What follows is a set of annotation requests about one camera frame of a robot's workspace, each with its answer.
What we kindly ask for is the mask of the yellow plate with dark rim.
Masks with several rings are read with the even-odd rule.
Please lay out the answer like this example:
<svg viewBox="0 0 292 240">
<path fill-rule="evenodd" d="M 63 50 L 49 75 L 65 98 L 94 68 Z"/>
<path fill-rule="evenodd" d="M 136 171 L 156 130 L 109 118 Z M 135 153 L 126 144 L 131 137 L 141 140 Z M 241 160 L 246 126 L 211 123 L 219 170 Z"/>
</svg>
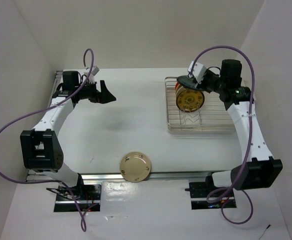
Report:
<svg viewBox="0 0 292 240">
<path fill-rule="evenodd" d="M 185 87 L 181 87 L 177 94 L 175 94 L 175 97 L 175 102 L 178 109 L 187 113 L 199 110 L 205 102 L 205 96 L 203 92 Z"/>
</svg>

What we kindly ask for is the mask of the beige plate with green brushstroke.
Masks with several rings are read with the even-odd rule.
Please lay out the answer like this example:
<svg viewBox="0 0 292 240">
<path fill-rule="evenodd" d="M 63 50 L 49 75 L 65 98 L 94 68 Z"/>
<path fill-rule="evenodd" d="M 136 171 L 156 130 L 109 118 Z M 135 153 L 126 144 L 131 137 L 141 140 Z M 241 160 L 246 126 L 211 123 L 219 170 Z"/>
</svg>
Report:
<svg viewBox="0 0 292 240">
<path fill-rule="evenodd" d="M 177 92 L 179 91 L 179 89 L 180 88 L 182 88 L 183 86 L 180 84 L 180 83 L 176 83 L 176 85 L 175 85 L 175 88 L 174 88 L 174 90 L 175 90 L 175 94 L 177 94 Z"/>
</svg>

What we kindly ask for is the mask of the beige plate with flower motifs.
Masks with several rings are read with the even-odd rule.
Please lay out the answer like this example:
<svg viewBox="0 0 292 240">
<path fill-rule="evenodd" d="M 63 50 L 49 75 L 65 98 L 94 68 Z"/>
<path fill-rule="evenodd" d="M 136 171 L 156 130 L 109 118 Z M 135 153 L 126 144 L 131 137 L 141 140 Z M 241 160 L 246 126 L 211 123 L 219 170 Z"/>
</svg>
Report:
<svg viewBox="0 0 292 240">
<path fill-rule="evenodd" d="M 126 181 L 132 183 L 146 180 L 151 173 L 151 169 L 150 158 L 139 151 L 125 154 L 119 163 L 120 174 Z"/>
</svg>

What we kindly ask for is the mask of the blue floral plate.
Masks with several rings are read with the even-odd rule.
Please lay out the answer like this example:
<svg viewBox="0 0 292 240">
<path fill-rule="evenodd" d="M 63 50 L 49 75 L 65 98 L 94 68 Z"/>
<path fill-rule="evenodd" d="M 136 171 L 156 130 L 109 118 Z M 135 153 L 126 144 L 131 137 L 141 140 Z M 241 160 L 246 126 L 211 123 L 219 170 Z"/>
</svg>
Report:
<svg viewBox="0 0 292 240">
<path fill-rule="evenodd" d="M 181 75 L 177 77 L 176 81 L 182 85 L 184 88 L 191 89 L 194 91 L 200 91 L 201 86 L 197 82 L 197 80 L 194 77 L 189 77 L 188 75 Z"/>
</svg>

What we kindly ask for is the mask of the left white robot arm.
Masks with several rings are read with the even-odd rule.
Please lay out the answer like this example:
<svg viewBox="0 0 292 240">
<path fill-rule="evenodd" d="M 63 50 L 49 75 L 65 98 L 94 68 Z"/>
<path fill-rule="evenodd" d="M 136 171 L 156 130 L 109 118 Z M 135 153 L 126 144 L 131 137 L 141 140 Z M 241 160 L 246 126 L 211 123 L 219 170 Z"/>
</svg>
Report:
<svg viewBox="0 0 292 240">
<path fill-rule="evenodd" d="M 95 75 L 99 68 L 84 74 L 69 70 L 61 72 L 61 82 L 51 97 L 49 110 L 31 129 L 20 134 L 23 163 L 26 169 L 42 173 L 58 181 L 60 187 L 74 200 L 81 199 L 86 192 L 82 176 L 64 163 L 64 153 L 58 140 L 59 132 L 68 115 L 81 100 L 107 104 L 116 101 L 105 81 L 97 89 Z"/>
</svg>

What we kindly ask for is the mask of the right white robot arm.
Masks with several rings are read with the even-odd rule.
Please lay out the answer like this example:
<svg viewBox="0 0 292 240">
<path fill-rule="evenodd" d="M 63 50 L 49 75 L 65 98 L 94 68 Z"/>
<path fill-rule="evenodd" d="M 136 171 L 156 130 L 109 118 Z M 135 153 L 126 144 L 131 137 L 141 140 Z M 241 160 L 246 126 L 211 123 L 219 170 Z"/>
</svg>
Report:
<svg viewBox="0 0 292 240">
<path fill-rule="evenodd" d="M 222 61 L 220 73 L 196 64 L 197 82 L 201 89 L 217 93 L 230 115 L 239 140 L 242 163 L 230 171 L 215 172 L 206 182 L 205 192 L 217 196 L 223 188 L 252 190 L 269 188 L 283 169 L 264 140 L 255 111 L 252 89 L 242 86 L 242 64 L 239 60 Z"/>
</svg>

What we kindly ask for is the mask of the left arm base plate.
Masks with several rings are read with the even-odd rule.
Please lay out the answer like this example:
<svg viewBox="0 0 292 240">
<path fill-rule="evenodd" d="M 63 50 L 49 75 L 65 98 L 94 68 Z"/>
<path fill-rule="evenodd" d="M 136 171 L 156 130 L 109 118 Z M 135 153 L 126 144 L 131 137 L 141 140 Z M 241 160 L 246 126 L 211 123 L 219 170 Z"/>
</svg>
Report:
<svg viewBox="0 0 292 240">
<path fill-rule="evenodd" d="M 55 213 L 77 212 L 77 207 L 71 194 L 65 187 L 58 188 L 47 187 L 47 191 L 55 195 L 53 211 Z M 102 184 L 94 183 L 85 185 L 82 193 L 73 191 L 79 209 L 82 212 L 99 212 L 101 209 Z"/>
</svg>

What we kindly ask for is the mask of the aluminium frame rail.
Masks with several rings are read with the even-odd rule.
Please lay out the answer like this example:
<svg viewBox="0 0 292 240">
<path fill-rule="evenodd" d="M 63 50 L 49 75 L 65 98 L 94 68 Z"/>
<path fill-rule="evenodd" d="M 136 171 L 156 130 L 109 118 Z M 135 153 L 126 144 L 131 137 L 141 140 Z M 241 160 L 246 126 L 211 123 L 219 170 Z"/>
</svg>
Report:
<svg viewBox="0 0 292 240">
<path fill-rule="evenodd" d="M 202 136 L 168 131 L 165 78 L 182 73 L 182 68 L 101 70 L 97 79 L 105 80 L 116 101 L 76 105 L 58 135 L 64 163 L 90 182 L 119 179 L 120 160 L 129 152 L 146 154 L 155 175 L 207 173 Z"/>
</svg>

